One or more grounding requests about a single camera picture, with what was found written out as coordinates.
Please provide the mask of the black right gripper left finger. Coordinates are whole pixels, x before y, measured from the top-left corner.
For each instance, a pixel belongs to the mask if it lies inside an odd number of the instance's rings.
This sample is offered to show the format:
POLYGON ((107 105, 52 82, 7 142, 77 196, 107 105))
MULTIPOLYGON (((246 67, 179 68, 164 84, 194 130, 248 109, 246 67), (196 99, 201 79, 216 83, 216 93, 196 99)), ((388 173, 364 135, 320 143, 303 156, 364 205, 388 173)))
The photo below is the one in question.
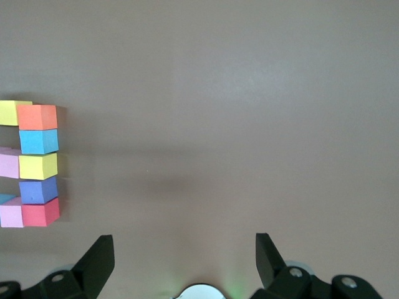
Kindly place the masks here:
POLYGON ((101 235, 70 270, 51 273, 25 290, 17 281, 1 282, 1 298, 97 298, 114 267, 113 237, 101 235))

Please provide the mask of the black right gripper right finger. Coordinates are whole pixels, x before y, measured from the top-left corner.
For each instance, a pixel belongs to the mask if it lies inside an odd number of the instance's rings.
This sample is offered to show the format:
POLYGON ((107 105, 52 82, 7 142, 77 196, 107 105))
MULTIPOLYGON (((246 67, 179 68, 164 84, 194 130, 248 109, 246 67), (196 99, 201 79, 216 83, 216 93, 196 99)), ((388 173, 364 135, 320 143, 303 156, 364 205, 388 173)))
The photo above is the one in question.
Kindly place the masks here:
POLYGON ((381 298, 366 280, 336 275, 326 283, 300 266, 288 266, 267 233, 256 234, 256 267, 263 287, 252 298, 381 298))

